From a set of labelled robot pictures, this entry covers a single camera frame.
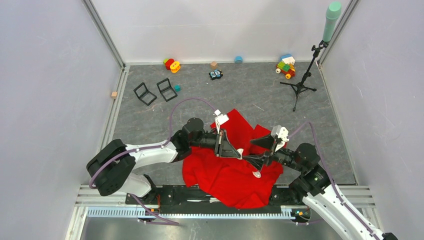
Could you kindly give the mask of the round dark brooch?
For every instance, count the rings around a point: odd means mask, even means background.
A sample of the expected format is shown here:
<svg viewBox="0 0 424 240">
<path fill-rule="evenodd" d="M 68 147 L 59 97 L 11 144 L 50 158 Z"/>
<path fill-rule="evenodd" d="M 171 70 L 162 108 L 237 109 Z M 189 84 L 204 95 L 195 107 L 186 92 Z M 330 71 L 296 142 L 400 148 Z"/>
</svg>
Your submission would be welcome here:
<svg viewBox="0 0 424 240">
<path fill-rule="evenodd" d="M 242 158 L 243 158 L 243 151 L 244 151 L 244 149 L 243 149 L 243 148 L 238 148 L 238 149 L 237 149 L 237 152 L 238 152 L 238 159 L 242 159 Z"/>
</svg>

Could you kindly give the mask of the round orange brooch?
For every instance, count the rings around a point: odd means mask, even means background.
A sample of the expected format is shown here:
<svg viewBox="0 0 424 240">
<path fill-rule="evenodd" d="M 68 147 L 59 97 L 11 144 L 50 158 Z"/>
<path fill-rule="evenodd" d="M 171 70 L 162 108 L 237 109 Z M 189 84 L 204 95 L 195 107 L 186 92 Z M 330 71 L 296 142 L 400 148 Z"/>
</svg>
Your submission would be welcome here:
<svg viewBox="0 0 424 240">
<path fill-rule="evenodd" d="M 262 174 L 260 171 L 253 171 L 252 174 L 255 178 L 258 178 L 258 179 L 262 177 Z"/>
</svg>

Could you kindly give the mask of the red t-shirt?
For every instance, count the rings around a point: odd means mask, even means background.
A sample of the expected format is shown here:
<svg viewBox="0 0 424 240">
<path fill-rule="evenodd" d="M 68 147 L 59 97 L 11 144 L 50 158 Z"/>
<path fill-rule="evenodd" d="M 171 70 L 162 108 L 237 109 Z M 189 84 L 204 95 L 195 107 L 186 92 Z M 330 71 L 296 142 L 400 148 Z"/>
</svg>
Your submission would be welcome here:
<svg viewBox="0 0 424 240">
<path fill-rule="evenodd" d="M 259 124 L 252 127 L 237 109 L 227 115 L 229 120 L 223 128 L 230 143 L 243 149 L 243 155 L 264 153 L 264 148 L 250 141 L 266 136 L 270 130 Z M 227 207 L 255 209 L 268 205 L 272 188 L 284 169 L 273 162 L 262 168 L 260 177 L 254 176 L 254 170 L 244 159 L 217 157 L 211 149 L 193 147 L 191 155 L 183 160 L 182 178 L 186 186 L 198 185 Z"/>
</svg>

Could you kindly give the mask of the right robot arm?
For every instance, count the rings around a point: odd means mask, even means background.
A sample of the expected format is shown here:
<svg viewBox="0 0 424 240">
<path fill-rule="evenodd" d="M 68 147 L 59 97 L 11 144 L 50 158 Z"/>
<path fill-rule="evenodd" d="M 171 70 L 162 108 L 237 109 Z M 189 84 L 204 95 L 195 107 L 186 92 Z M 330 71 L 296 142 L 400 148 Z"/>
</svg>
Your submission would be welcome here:
<svg viewBox="0 0 424 240">
<path fill-rule="evenodd" d="M 384 232 L 367 220 L 334 183 L 320 163 L 317 148 L 310 143 L 300 144 L 296 150 L 278 148 L 283 140 L 268 134 L 251 140 L 251 144 L 265 149 L 262 154 L 243 157 L 257 170 L 278 163 L 296 170 L 300 175 L 289 184 L 289 199 L 304 204 L 333 228 L 344 240 L 395 240 L 392 232 Z"/>
</svg>

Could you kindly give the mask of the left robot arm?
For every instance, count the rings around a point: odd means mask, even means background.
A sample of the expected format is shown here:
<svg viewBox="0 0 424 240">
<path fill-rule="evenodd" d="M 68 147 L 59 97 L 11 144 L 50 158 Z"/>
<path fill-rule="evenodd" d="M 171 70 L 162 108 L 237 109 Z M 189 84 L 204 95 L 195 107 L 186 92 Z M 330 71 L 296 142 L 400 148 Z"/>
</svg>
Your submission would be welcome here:
<svg viewBox="0 0 424 240">
<path fill-rule="evenodd" d="M 91 177 L 89 187 L 98 190 L 101 196 L 124 192 L 151 204 L 157 198 L 157 190 L 146 176 L 133 171 L 153 164 L 182 161 L 192 154 L 193 147 L 210 149 L 221 158 L 241 159 L 243 153 L 243 149 L 230 143 L 225 129 L 218 126 L 207 132 L 203 121 L 193 117 L 162 142 L 131 145 L 121 139 L 112 140 L 86 165 Z"/>
</svg>

